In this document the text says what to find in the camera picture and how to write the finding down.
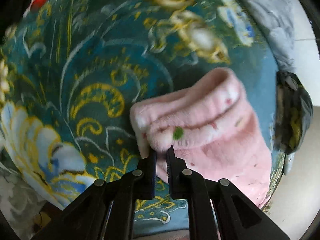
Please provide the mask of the pink fleece garment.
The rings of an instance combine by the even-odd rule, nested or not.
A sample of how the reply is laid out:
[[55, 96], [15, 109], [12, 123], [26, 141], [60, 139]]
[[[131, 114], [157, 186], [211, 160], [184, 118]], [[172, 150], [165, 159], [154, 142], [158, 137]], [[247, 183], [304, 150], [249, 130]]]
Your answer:
[[134, 104], [130, 121], [142, 158], [157, 152], [157, 176], [168, 181], [173, 148], [204, 178], [230, 180], [256, 206], [268, 200], [271, 153], [242, 82], [229, 68], [208, 72], [195, 85]]

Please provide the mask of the teal floral bed blanket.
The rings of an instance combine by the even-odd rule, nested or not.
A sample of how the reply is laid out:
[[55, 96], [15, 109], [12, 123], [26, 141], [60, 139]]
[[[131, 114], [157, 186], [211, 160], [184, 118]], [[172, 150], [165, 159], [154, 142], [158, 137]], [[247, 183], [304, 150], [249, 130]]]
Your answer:
[[[278, 64], [241, 0], [44, 0], [1, 46], [1, 168], [23, 186], [12, 193], [22, 214], [41, 198], [52, 221], [95, 180], [135, 170], [145, 158], [131, 107], [216, 68], [244, 85], [272, 172]], [[190, 239], [188, 202], [157, 173], [133, 237]]]

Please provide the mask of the grey floral quilt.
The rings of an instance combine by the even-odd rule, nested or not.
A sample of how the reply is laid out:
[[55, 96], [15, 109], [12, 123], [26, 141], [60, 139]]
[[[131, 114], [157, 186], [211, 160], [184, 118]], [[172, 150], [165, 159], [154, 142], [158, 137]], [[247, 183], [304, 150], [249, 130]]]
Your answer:
[[295, 27], [290, 0], [241, 0], [259, 24], [281, 71], [295, 72]]

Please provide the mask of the dark grey yellow garment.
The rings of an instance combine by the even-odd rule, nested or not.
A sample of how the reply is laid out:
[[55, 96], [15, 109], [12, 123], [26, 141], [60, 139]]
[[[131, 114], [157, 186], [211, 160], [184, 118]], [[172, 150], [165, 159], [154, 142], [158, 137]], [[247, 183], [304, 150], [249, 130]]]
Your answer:
[[304, 140], [313, 117], [312, 100], [291, 72], [277, 72], [277, 112], [274, 144], [289, 155], [297, 152]]

